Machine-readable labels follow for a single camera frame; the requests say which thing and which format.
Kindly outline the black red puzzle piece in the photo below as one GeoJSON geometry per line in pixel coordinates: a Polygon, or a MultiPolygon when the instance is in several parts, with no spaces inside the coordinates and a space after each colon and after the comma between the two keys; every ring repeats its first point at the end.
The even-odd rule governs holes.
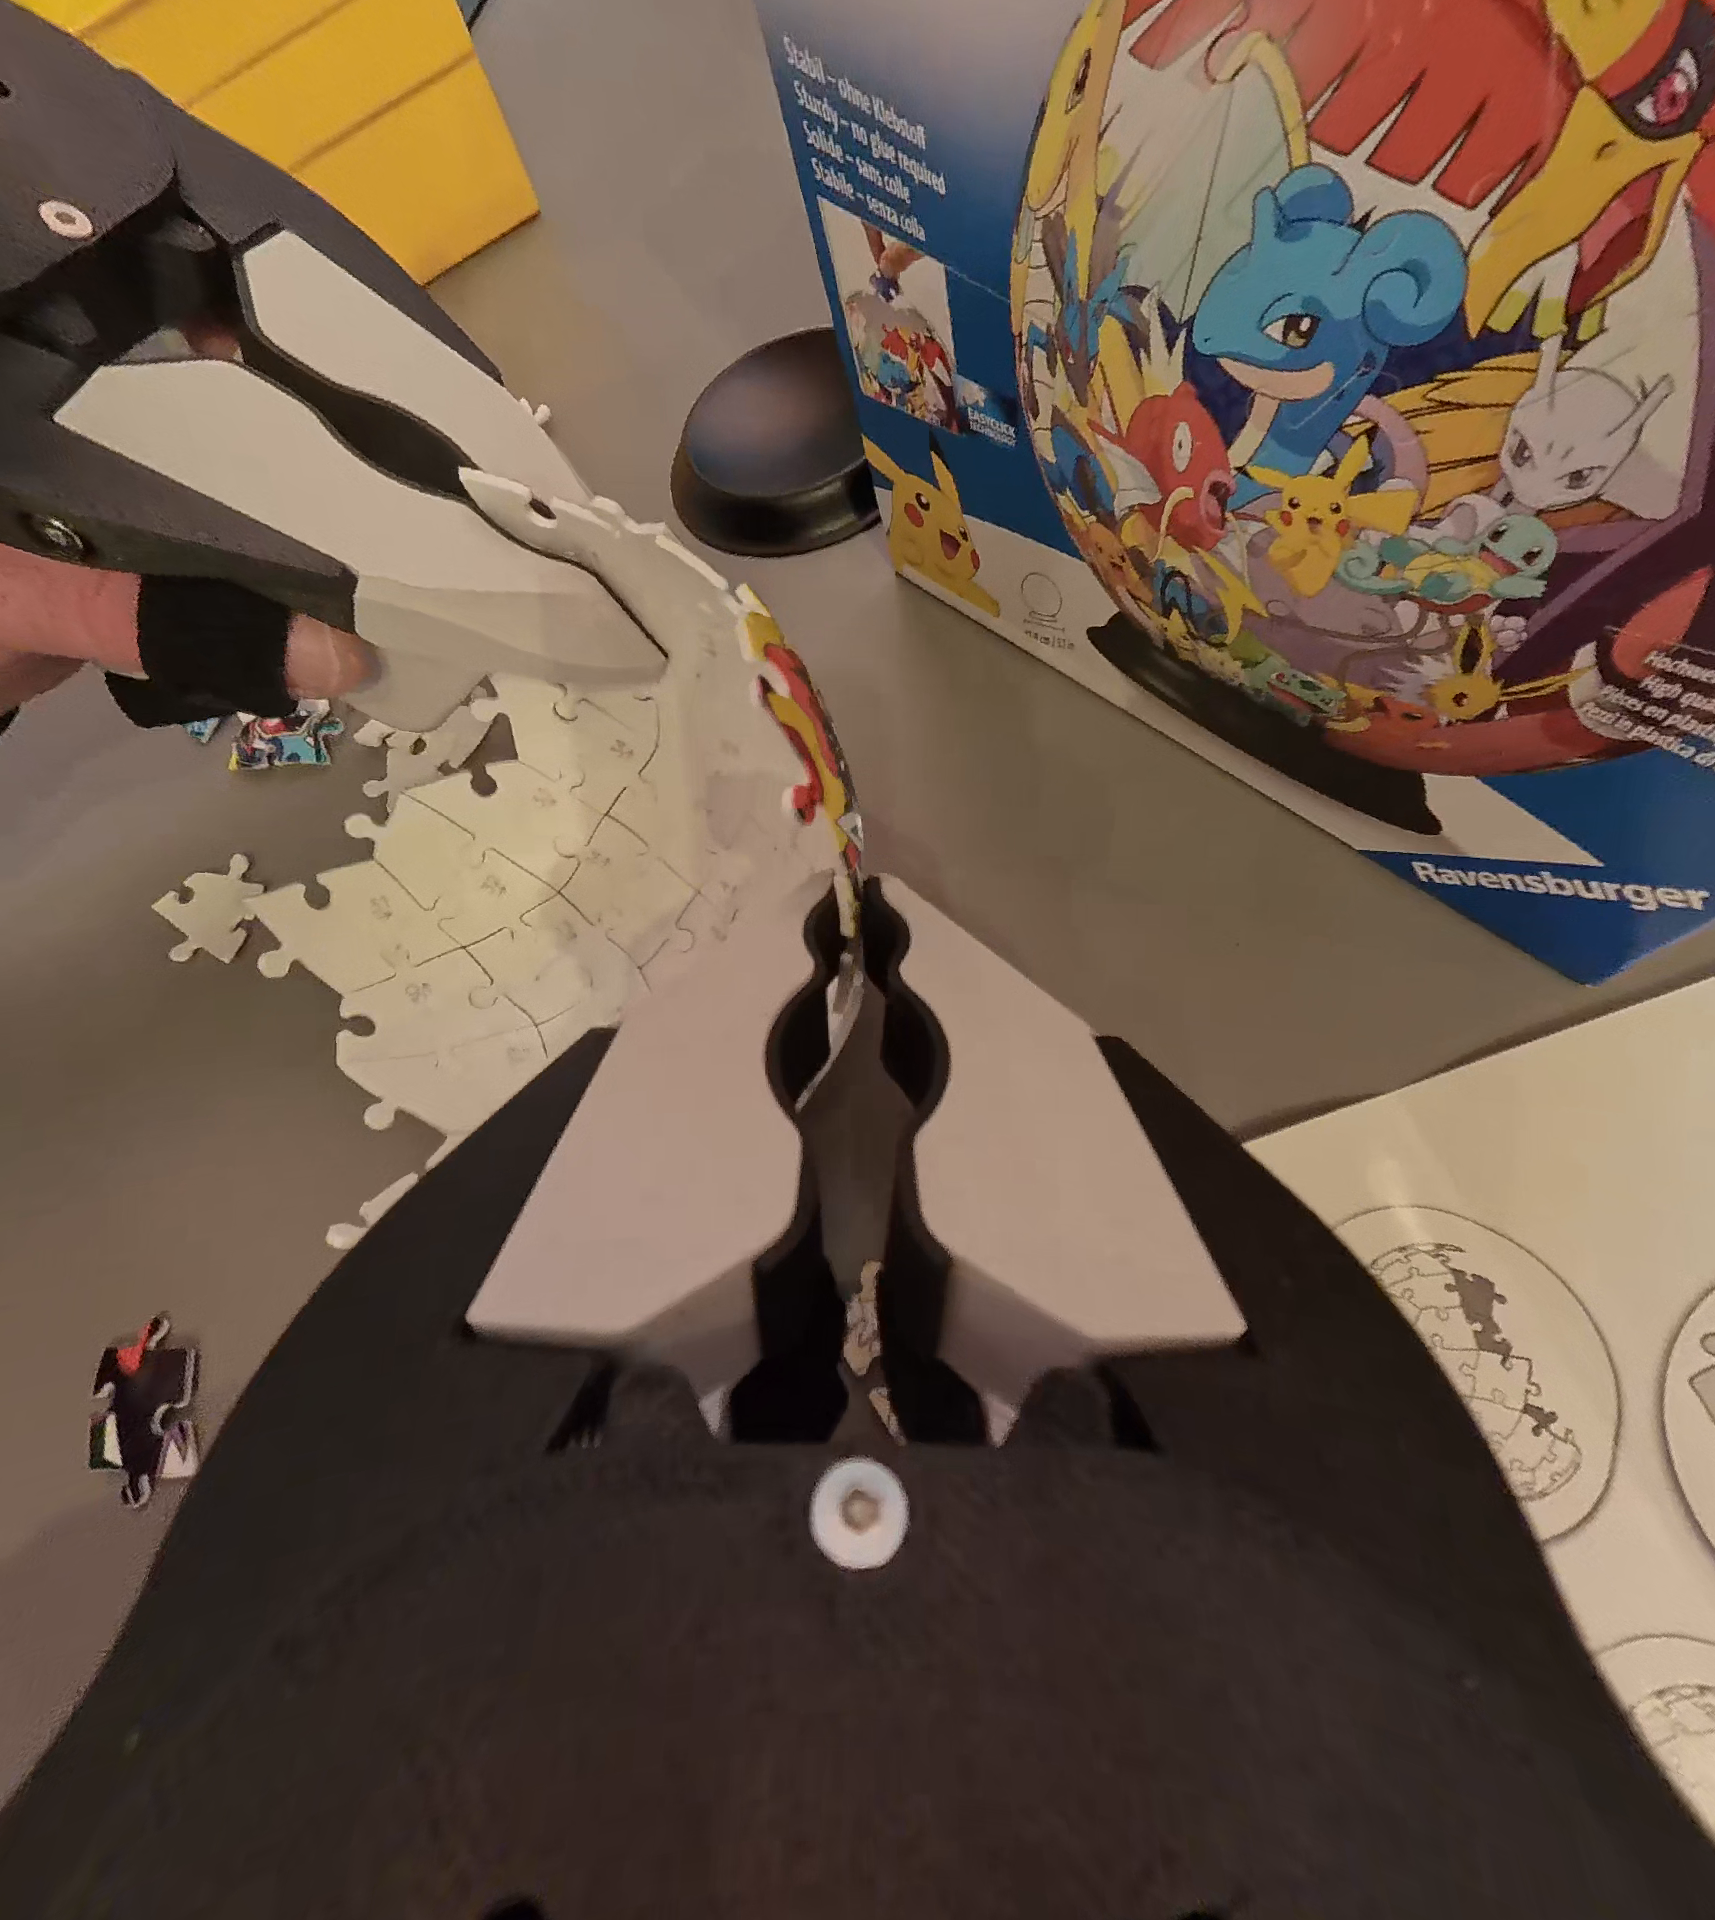
{"type": "Polygon", "coordinates": [[[119,1504],[143,1510],[163,1483],[200,1471],[193,1422],[200,1355],[155,1313],[139,1336],[106,1343],[92,1381],[89,1471],[119,1478],[119,1504]]]}

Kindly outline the white instruction leaflet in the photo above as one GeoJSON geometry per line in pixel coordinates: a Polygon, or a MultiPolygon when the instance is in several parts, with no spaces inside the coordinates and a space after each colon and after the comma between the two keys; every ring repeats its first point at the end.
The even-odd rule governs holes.
{"type": "Polygon", "coordinates": [[[1715,1838],[1715,978],[1252,1157],[1454,1381],[1594,1667],[1715,1838]]]}

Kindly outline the white single puzzle piece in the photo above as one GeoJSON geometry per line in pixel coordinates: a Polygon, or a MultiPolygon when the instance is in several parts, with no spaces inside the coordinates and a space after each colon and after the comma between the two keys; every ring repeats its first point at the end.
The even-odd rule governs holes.
{"type": "Polygon", "coordinates": [[[235,852],[219,871],[197,871],[150,902],[150,911],[172,926],[170,964],[209,956],[232,964],[246,943],[253,905],[264,893],[249,878],[249,854],[235,852]]]}

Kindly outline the black round ball stand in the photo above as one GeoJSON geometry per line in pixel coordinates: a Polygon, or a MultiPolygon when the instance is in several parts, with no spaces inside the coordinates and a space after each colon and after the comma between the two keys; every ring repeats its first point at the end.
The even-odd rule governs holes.
{"type": "Polygon", "coordinates": [[[671,463],[679,526],[748,561],[787,561],[882,523],[856,392],[830,326],[769,338],[695,396],[671,463]]]}

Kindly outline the blue red puzzle piece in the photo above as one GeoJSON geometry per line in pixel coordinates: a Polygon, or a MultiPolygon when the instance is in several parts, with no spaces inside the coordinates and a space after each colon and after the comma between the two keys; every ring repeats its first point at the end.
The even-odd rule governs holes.
{"type": "Polygon", "coordinates": [[[289,718],[238,713],[227,772],[323,769],[338,735],[342,718],[325,702],[307,702],[289,718]]]}

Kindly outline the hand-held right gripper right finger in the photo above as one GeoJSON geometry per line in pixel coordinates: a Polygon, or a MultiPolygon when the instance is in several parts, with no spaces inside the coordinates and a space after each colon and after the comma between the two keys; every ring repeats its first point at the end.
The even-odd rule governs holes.
{"type": "Polygon", "coordinates": [[[1218,1263],[1098,1033],[900,878],[865,888],[882,1060],[910,1117],[878,1275],[907,1442],[978,1445],[1047,1373],[1231,1348],[1218,1263]]]}

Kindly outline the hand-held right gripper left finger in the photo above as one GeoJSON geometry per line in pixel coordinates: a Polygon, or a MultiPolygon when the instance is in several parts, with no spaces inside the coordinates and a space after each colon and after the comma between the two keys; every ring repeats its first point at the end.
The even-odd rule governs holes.
{"type": "Polygon", "coordinates": [[[480,1337],[678,1370],[743,1442],[848,1410],[844,1302],[800,1107],[852,1013],[837,888],[738,912],[613,1030],[468,1306],[480,1337]]]}

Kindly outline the yellow flat box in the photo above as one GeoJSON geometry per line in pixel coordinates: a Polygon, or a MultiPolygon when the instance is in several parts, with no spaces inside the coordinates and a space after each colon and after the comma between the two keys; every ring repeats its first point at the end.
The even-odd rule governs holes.
{"type": "Polygon", "coordinates": [[[470,4],[31,4],[333,203],[418,284],[540,216],[470,4]]]}

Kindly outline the colourful puzzle ball shell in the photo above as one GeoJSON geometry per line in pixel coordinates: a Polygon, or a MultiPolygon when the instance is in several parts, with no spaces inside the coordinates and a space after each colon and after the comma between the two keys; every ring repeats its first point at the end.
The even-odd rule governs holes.
{"type": "Polygon", "coordinates": [[[769,607],[609,499],[543,502],[480,471],[473,505],[584,561],[665,654],[654,685],[491,677],[470,704],[512,753],[397,800],[363,871],[435,881],[437,956],[342,995],[336,1066],[363,1127],[414,1121],[437,1167],[587,1030],[800,896],[859,928],[863,802],[803,652],[769,607]]]}

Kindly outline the blue puzzle box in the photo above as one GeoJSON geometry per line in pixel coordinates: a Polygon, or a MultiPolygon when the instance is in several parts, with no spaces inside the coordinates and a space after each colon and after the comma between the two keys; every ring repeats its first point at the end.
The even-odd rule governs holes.
{"type": "Polygon", "coordinates": [[[903,582],[1594,985],[1715,923],[1715,4],[759,4],[903,582]]]}

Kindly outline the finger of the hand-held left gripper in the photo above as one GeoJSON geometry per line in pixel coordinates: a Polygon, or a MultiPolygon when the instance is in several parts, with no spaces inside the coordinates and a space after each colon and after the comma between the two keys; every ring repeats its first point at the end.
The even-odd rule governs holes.
{"type": "Polygon", "coordinates": [[[667,670],[587,567],[595,526],[574,495],[478,466],[459,466],[459,499],[417,489],[221,359],[100,369],[55,420],[342,564],[376,652],[363,710],[390,729],[435,729],[499,673],[646,688],[667,670]]]}
{"type": "Polygon", "coordinates": [[[283,505],[307,487],[359,507],[466,507],[466,471],[519,483],[537,505],[590,502],[509,385],[298,233],[249,243],[235,278],[246,363],[294,396],[267,426],[294,471],[283,505]]]}

